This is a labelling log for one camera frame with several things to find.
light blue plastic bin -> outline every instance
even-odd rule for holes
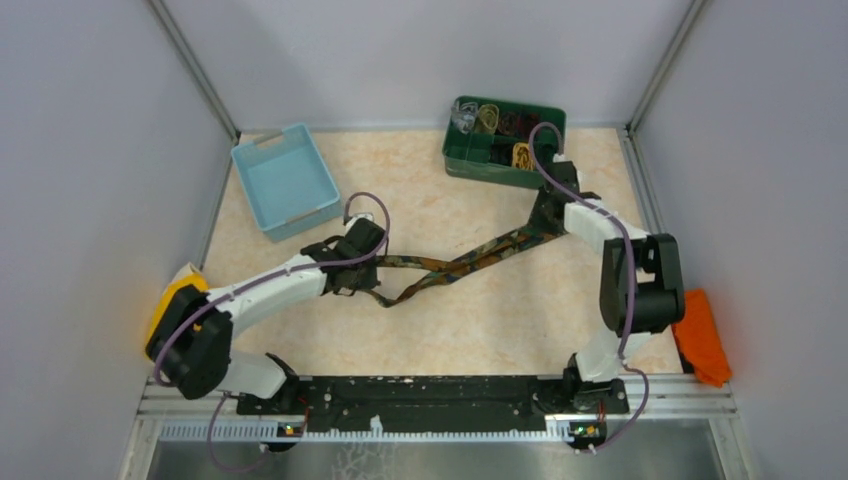
[[[272,242],[342,215],[339,189],[306,125],[239,145],[232,156],[256,225]]]

gray wall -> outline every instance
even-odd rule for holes
[[[4,4],[0,477],[114,478],[228,140],[139,0]]]
[[[622,123],[690,0],[167,0],[244,130],[442,127],[475,94]]]
[[[763,478],[843,478],[848,3],[716,1],[639,135]]]

orange cloth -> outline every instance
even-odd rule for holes
[[[713,313],[702,289],[686,292],[686,314],[671,326],[680,352],[695,368],[701,382],[720,387],[733,375],[727,364]]]

wire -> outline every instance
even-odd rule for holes
[[[218,460],[218,457],[215,456],[215,449],[213,448],[212,442],[212,428],[215,426],[215,420],[218,419],[218,415],[221,414],[221,408],[224,406],[224,403],[231,399],[235,398],[230,392],[224,392],[224,396],[221,397],[221,401],[218,402],[218,406],[215,407],[215,411],[212,413],[212,418],[209,420],[209,428],[206,430],[206,450],[209,452],[209,459],[212,460],[212,464],[215,465],[216,468],[223,472],[227,473],[248,473],[256,470],[257,468],[265,465],[268,462],[268,450],[263,449],[262,454],[259,456],[259,459],[256,462],[244,466],[244,467],[231,467],[229,465],[224,465]]]
[[[606,442],[602,443],[601,445],[595,447],[592,450],[584,450],[595,453],[596,451],[602,450],[603,448],[606,448],[607,446],[611,445],[613,442],[615,442],[615,440],[617,440],[621,436],[622,433],[627,431],[633,425],[636,419],[639,418],[640,415],[642,415],[642,412],[645,411],[645,407],[648,404],[648,376],[645,375],[645,372],[643,372],[642,370],[628,366],[624,357],[624,348],[627,346],[627,340],[630,338],[630,332],[633,329],[633,312],[636,307],[636,258],[633,254],[633,245],[630,243],[630,235],[627,232],[627,227],[621,222],[621,220],[616,218],[612,213],[610,213],[603,207],[595,205],[591,202],[587,202],[576,192],[572,192],[564,185],[557,182],[553,177],[551,177],[548,172],[545,171],[544,168],[542,168],[542,164],[539,163],[539,159],[536,158],[535,148],[533,147],[533,140],[535,139],[536,134],[539,133],[539,130],[543,128],[549,128],[553,130],[557,138],[557,153],[559,153],[560,155],[564,154],[562,133],[559,131],[556,125],[550,122],[539,123],[538,125],[533,127],[533,130],[530,131],[530,138],[527,140],[527,145],[530,149],[530,158],[533,159],[533,163],[536,165],[536,170],[538,170],[542,177],[544,177],[545,180],[548,181],[548,183],[553,185],[554,188],[566,194],[569,198],[579,203],[580,205],[590,208],[606,217],[607,220],[609,220],[610,223],[612,223],[615,228],[617,228],[618,231],[621,232],[621,237],[624,240],[624,256],[627,263],[627,308],[624,316],[624,329],[621,332],[621,342],[618,344],[618,358],[619,360],[621,360],[621,365],[624,370],[630,373],[636,373],[642,377],[642,381],[645,383],[645,394],[642,396],[642,402],[639,404],[639,407],[636,409],[635,412],[633,412],[633,416],[630,417],[620,429],[613,433],[607,439]]]
[[[247,292],[248,290],[250,290],[254,287],[257,287],[259,285],[262,285],[263,283],[274,280],[275,278],[282,277],[283,275],[288,276],[288,275],[291,275],[292,273],[301,272],[303,270],[309,270],[309,269],[313,269],[313,268],[346,267],[346,266],[349,266],[349,265],[356,265],[357,263],[362,263],[362,262],[368,261],[371,258],[373,258],[374,256],[376,256],[377,253],[380,251],[381,248],[383,248],[384,245],[388,245],[389,229],[391,228],[391,219],[389,218],[389,210],[388,210],[388,208],[386,208],[386,204],[383,203],[383,201],[380,200],[376,195],[369,193],[369,192],[356,192],[356,193],[354,193],[353,195],[350,196],[350,198],[347,201],[347,204],[345,205],[345,218],[348,217],[347,212],[348,212],[348,209],[350,207],[351,200],[353,200],[356,197],[363,197],[363,196],[374,200],[377,203],[377,205],[379,205],[380,209],[383,210],[383,216],[386,219],[386,228],[385,228],[385,232],[383,233],[383,238],[380,240],[380,243],[378,243],[377,246],[374,247],[373,250],[366,253],[365,255],[362,255],[362,256],[356,257],[356,258],[352,258],[352,259],[349,259],[349,260],[329,260],[329,261],[325,261],[325,262],[316,262],[316,263],[308,263],[308,264],[304,264],[304,265],[295,265],[294,267],[292,267],[290,269],[275,270],[271,273],[268,273],[267,275],[263,275],[263,276],[255,279],[251,282],[248,282],[248,283],[234,289],[232,291],[232,293],[222,295],[222,296],[220,296],[220,297],[218,297],[214,300],[211,300],[209,303],[203,305],[202,307],[198,308],[194,313],[189,315],[189,317],[179,327],[177,327],[176,330],[174,330],[174,333],[172,333],[171,336],[168,337],[168,339],[165,341],[165,344],[162,345],[162,348],[159,350],[159,354],[156,355],[156,360],[154,361],[154,365],[153,365],[153,379],[156,381],[156,383],[158,385],[163,386],[163,387],[173,387],[174,386],[173,382],[165,381],[162,378],[162,365],[165,362],[165,357],[167,357],[168,352],[171,350],[171,348],[173,348],[174,343],[176,343],[177,339],[180,338],[180,335],[182,335],[183,332],[188,330],[188,328],[191,325],[193,325],[204,314],[206,314],[206,312],[215,308],[216,306],[220,305],[221,303],[223,303],[227,300],[235,300],[235,298],[237,296]]]

camouflage strap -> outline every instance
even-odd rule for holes
[[[377,257],[377,266],[381,268],[417,268],[428,270],[430,273],[406,287],[403,293],[395,299],[386,298],[374,290],[362,291],[374,297],[377,303],[383,307],[389,308],[409,299],[425,288],[436,285],[450,285],[478,270],[494,265],[516,253],[547,243],[561,235],[542,233],[525,225],[490,240],[450,262],[410,255]]]

